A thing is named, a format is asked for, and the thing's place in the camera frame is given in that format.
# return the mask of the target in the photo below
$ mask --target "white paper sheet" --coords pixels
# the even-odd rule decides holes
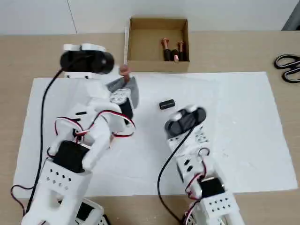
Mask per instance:
[[[108,82],[119,76],[103,76]],[[214,136],[218,83],[175,76],[138,75],[140,103],[135,110],[137,131],[133,137],[115,139],[112,151],[105,154],[93,170],[87,196],[94,195],[156,195],[159,170],[171,154],[164,125],[170,114],[189,104],[207,110],[205,121],[208,137]],[[39,151],[39,115],[41,96],[50,79],[35,79],[31,91],[24,132],[21,140],[14,183],[31,186],[36,174]],[[53,122],[66,114],[78,97],[82,97],[79,80],[59,79],[51,87],[45,108],[44,148],[54,139]],[[164,111],[158,103],[173,98],[176,106]],[[162,193],[183,194],[184,187],[173,162],[162,178]],[[15,190],[18,197],[29,193]]]
[[[266,72],[184,76],[220,83],[213,153],[233,192],[298,187]]]
[[[116,73],[104,76],[103,82],[116,77]],[[208,135],[215,137],[212,153],[234,192],[297,187],[274,97],[264,72],[145,73],[136,74],[136,77],[140,89],[140,104],[134,116],[137,132],[131,138],[116,140],[113,150],[100,159],[93,171],[87,196],[156,195],[157,175],[170,154],[164,123],[169,114],[192,103],[208,111],[205,126]],[[15,184],[28,187],[33,184],[38,163],[40,102],[48,82],[49,79],[42,78],[35,79],[33,83]],[[55,117],[65,114],[75,101],[72,90],[80,85],[79,82],[59,79],[53,85],[46,103],[45,146],[54,139]],[[69,99],[72,96],[73,100],[66,101],[64,96],[69,96]],[[175,100],[176,107],[160,111],[158,102],[168,98]],[[166,195],[184,193],[174,162],[165,171],[161,187]],[[29,196],[26,191],[16,190],[15,193],[17,197]]]

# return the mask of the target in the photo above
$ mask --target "brown cardboard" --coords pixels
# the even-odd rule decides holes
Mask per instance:
[[[161,39],[170,50],[185,42],[187,61],[165,62]],[[186,72],[189,65],[188,20],[175,17],[135,16],[130,19],[127,63],[139,72]]]

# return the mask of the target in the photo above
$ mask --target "small black cylinder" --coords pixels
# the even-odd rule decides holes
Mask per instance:
[[[173,49],[173,50],[171,51],[172,61],[176,61],[176,60],[175,60],[175,55],[178,56],[178,50],[177,50],[177,49]]]
[[[183,52],[179,52],[178,53],[178,58],[179,58],[179,61],[184,61],[184,54],[183,54]]]
[[[175,106],[175,101],[173,99],[170,99],[170,100],[159,103],[159,108],[161,110],[168,109],[168,108],[171,108],[171,107],[174,107],[174,106]]]
[[[165,61],[172,61],[170,49],[164,49],[164,59]]]

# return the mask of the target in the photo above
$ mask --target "white wall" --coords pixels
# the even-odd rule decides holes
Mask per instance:
[[[0,0],[0,34],[75,34],[66,0]]]
[[[190,30],[281,30],[298,0],[0,0],[0,34],[123,32],[131,15],[184,16]]]

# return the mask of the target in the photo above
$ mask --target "hole in bracket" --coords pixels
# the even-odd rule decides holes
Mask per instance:
[[[78,115],[84,115],[84,114],[87,114],[87,112],[77,112],[77,113],[75,113],[76,116],[78,116]]]
[[[184,165],[187,165],[189,162],[190,162],[190,160],[187,159],[187,160],[184,162]]]
[[[187,168],[187,171],[190,172],[192,170],[193,166],[190,165],[188,168]]]

